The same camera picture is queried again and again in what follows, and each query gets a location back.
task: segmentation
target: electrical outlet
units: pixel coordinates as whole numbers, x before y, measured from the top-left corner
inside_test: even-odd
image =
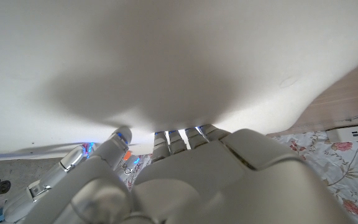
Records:
[[[329,130],[327,135],[332,143],[358,141],[358,126]]]

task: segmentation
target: robotic hand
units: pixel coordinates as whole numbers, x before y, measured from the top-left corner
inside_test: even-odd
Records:
[[[22,219],[35,206],[37,201],[46,196],[69,171],[80,163],[83,158],[83,146],[75,147],[63,159],[54,165],[41,179],[13,194],[4,206],[6,222],[22,222]]]
[[[32,209],[24,223],[352,223],[315,173],[285,146],[210,124],[155,133],[152,164],[132,191],[112,170],[131,132],[119,128]]]

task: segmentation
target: floral fabric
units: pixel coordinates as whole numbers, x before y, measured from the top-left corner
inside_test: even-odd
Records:
[[[321,177],[328,190],[358,223],[358,142],[331,144],[325,131],[275,137],[295,151]],[[124,180],[129,189],[150,164],[151,154],[139,156],[135,172]]]

